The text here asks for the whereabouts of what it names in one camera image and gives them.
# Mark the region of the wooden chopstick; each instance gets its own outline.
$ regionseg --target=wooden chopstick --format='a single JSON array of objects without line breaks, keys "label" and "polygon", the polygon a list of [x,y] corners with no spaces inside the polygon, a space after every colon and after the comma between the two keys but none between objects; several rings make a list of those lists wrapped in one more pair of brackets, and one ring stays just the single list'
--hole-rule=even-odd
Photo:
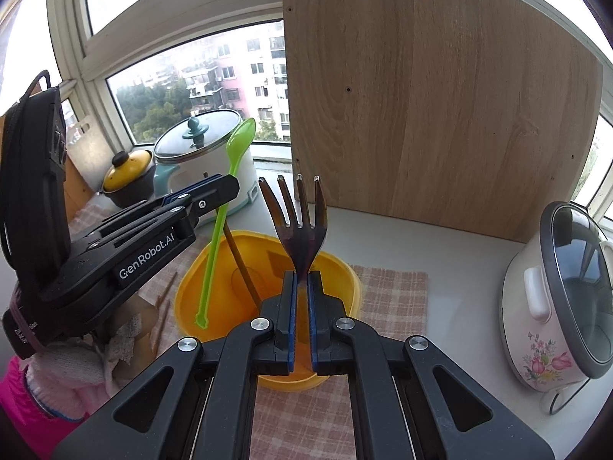
[{"label": "wooden chopstick", "polygon": [[172,284],[175,281],[175,278],[177,278],[177,272],[176,271],[172,274],[172,277],[170,278],[170,280],[168,282],[168,285],[166,285],[166,288],[164,289],[164,291],[157,297],[157,299],[155,301],[155,307],[157,309],[159,309],[159,307],[162,305],[162,303],[166,299],[166,296],[170,292],[170,288],[172,287]]},{"label": "wooden chopstick", "polygon": [[253,285],[253,281],[251,280],[251,276],[249,275],[249,271],[247,267],[244,265],[243,258],[240,255],[240,251],[234,242],[234,237],[232,236],[232,232],[230,231],[230,227],[228,226],[228,222],[224,221],[224,235],[226,236],[226,240],[228,241],[228,245],[230,246],[230,250],[232,252],[232,256],[234,256],[234,261],[238,267],[238,271],[240,271],[241,276],[243,277],[244,284],[247,286],[247,290],[253,299],[253,302],[256,304],[258,310],[262,307],[262,300],[260,296],[257,294],[256,286]]},{"label": "wooden chopstick", "polygon": [[159,323],[159,328],[157,330],[157,334],[155,336],[155,341],[151,347],[151,352],[153,353],[153,357],[157,358],[157,352],[159,351],[159,343],[162,340],[162,332],[164,331],[164,325],[166,325],[166,318],[168,318],[168,311],[170,310],[170,303],[167,302],[164,304],[164,311],[162,312],[162,319]]}]

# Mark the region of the teal knob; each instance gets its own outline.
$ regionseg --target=teal knob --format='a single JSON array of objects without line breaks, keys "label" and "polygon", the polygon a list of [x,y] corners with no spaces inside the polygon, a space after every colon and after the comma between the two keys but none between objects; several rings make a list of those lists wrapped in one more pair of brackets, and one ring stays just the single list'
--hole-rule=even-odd
[{"label": "teal knob", "polygon": [[188,129],[183,133],[183,138],[190,140],[197,136],[201,136],[206,130],[208,130],[208,124],[200,124],[200,119],[191,116],[191,118],[188,119]]},{"label": "teal knob", "polygon": [[200,119],[198,119],[197,117],[191,116],[191,118],[188,119],[188,128],[190,133],[197,133],[199,126]]}]

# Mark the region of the lid knob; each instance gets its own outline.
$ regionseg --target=lid knob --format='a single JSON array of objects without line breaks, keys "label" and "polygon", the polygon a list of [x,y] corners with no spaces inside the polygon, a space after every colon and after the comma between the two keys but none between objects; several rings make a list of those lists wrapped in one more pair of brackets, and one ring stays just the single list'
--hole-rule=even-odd
[{"label": "lid knob", "polygon": [[124,162],[126,162],[129,158],[130,158],[130,156],[128,155],[128,153],[125,150],[122,150],[120,152],[117,152],[117,154],[115,154],[113,156],[113,159],[111,160],[111,163],[113,164],[114,167],[118,168]]},{"label": "lid knob", "polygon": [[188,119],[188,130],[183,133],[183,138],[191,140],[192,138],[202,135],[206,130],[208,130],[208,124],[200,124],[200,119],[191,116],[191,118]]}]

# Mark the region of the rice cooker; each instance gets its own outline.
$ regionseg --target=rice cooker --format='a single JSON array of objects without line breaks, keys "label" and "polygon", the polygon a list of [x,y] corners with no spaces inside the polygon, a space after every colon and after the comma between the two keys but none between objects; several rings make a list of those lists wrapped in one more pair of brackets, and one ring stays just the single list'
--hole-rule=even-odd
[{"label": "rice cooker", "polygon": [[[217,173],[227,175],[230,162],[226,142],[241,122],[236,111],[211,110],[185,119],[166,131],[153,149],[157,162],[153,180],[155,196],[177,192]],[[257,197],[259,188],[250,149],[244,154],[236,177],[240,190],[228,205],[228,215]],[[207,213],[200,218],[200,224],[214,218],[215,211]]]},{"label": "rice cooker", "polygon": [[500,328],[517,377],[547,392],[599,378],[613,358],[613,243],[585,210],[553,202],[511,261]]}]

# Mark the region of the yellow pot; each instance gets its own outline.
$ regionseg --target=yellow pot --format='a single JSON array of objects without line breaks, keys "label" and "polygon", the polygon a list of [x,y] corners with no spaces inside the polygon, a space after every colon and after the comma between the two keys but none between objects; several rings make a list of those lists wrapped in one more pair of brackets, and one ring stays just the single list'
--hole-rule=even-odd
[{"label": "yellow pot", "polygon": [[[260,298],[266,299],[280,294],[283,273],[293,270],[293,264],[277,237],[246,230],[233,231],[232,236]],[[236,325],[258,315],[228,243],[222,237],[208,306],[208,328],[204,330],[195,324],[208,252],[207,245],[183,277],[174,306],[179,328],[185,334],[197,337],[203,342],[225,337]],[[362,305],[362,285],[349,265],[335,256],[320,252],[312,269],[321,272],[324,292],[340,298],[345,312],[357,318]],[[304,391],[326,379],[326,376],[318,376],[296,362],[290,375],[261,375],[259,382],[278,391]]]}]

